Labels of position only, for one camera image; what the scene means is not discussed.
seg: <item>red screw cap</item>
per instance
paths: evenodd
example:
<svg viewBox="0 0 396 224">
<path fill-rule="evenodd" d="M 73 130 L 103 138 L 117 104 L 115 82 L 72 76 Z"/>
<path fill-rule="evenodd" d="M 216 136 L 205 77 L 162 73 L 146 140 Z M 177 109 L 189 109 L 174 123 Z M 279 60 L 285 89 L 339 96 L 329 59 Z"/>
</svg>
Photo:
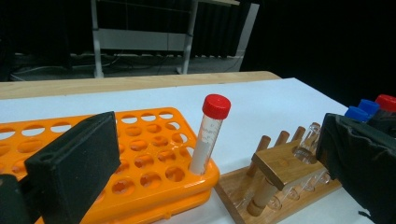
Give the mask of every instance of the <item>red screw cap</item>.
<svg viewBox="0 0 396 224">
<path fill-rule="evenodd" d="M 209 94 L 206 96 L 202 111 L 212 119 L 226 119 L 230 112 L 231 102 L 222 95 Z"/>
<path fill-rule="evenodd" d="M 379 104 L 379 108 L 389 112 L 396 112 L 396 97 L 380 94 L 376 97 L 375 102 Z"/>
</svg>

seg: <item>small glass tube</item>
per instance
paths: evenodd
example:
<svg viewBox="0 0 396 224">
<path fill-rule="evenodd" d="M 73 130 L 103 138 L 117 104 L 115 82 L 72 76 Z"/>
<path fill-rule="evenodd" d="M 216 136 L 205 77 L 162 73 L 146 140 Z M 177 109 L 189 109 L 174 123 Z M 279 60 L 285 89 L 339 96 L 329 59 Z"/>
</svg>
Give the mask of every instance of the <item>small glass tube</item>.
<svg viewBox="0 0 396 224">
<path fill-rule="evenodd" d="M 307 164 L 313 164 L 317 162 L 315 158 L 318 138 L 320 134 L 320 125 L 313 122 L 307 132 L 304 133 L 301 143 L 292 152 L 293 155 Z"/>
<path fill-rule="evenodd" d="M 272 210 L 280 210 L 282 208 L 282 202 L 276 196 L 273 196 L 267 206 Z"/>
<path fill-rule="evenodd" d="M 315 191 L 315 186 L 318 183 L 327 185 L 327 184 L 329 184 L 330 180 L 331 179 L 330 179 L 329 173 L 327 171 L 324 171 L 318 175 L 315 175 L 315 176 L 309 178 L 306 182 L 301 183 L 301 187 L 305 191 L 313 192 L 313 191 Z"/>
<path fill-rule="evenodd" d="M 209 94 L 206 96 L 201 127 L 195 149 L 192 154 L 190 171 L 196 175 L 203 175 L 216 144 L 221 123 L 227 118 L 231 102 L 224 96 Z"/>
<path fill-rule="evenodd" d="M 300 199 L 300 194 L 297 192 L 297 190 L 293 187 L 283 189 L 282 190 L 283 194 L 286 195 L 288 199 L 292 199 L 294 201 L 297 201 Z"/>
</svg>

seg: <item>centrifuge tube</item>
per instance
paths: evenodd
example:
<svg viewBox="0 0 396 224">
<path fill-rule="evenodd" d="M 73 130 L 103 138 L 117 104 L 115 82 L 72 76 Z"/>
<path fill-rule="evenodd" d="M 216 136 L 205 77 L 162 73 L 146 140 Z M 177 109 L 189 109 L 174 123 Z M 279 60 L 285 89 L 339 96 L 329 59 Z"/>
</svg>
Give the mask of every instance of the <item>centrifuge tube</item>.
<svg viewBox="0 0 396 224">
<path fill-rule="evenodd" d="M 218 94 L 206 96 L 202 107 L 204 116 L 190 164 L 190 171 L 194 174 L 203 175 L 205 173 L 219 135 L 221 123 L 227 118 L 230 108 L 231 102 L 224 96 Z"/>
</svg>

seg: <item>white table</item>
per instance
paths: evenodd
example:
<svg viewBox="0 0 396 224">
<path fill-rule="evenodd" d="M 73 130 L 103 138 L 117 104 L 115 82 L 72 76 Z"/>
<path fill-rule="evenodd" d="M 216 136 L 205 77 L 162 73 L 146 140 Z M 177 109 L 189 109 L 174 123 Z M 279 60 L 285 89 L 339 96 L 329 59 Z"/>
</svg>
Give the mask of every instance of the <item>white table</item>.
<svg viewBox="0 0 396 224">
<path fill-rule="evenodd" d="M 11 89 L 17 90 L 18 84 Z M 313 121 L 321 123 L 326 113 L 344 114 L 347 111 L 345 106 L 303 82 L 288 78 L 4 99 L 0 100 L 0 123 L 172 106 L 183 114 L 197 133 L 202 119 L 202 103 L 209 93 L 222 94 L 232 102 L 230 115 L 223 121 L 212 154 L 222 174 L 248 166 L 262 135 L 276 139 L 282 130 L 294 133 L 298 126 L 307 127 Z M 281 223 L 372 223 L 358 214 L 361 210 L 364 211 L 344 189 L 339 189 Z M 218 224 L 233 223 L 233 220 L 212 190 L 207 203 L 158 223 Z"/>
</svg>

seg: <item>wooden rack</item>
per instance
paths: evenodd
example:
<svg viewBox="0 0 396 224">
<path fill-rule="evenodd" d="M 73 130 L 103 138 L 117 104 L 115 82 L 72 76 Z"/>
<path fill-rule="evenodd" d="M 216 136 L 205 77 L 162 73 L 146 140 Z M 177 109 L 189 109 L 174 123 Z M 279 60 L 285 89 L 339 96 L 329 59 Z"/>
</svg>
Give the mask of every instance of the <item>wooden rack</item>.
<svg viewBox="0 0 396 224">
<path fill-rule="evenodd" d="M 271 138 L 264 135 L 249 167 L 220 177 L 215 190 L 236 223 L 277 223 L 341 188 L 337 180 L 320 182 L 327 174 L 320 162 L 306 164 L 294 157 L 304 132 L 299 127 L 287 143 L 290 134 L 282 131 L 269 149 Z"/>
</svg>

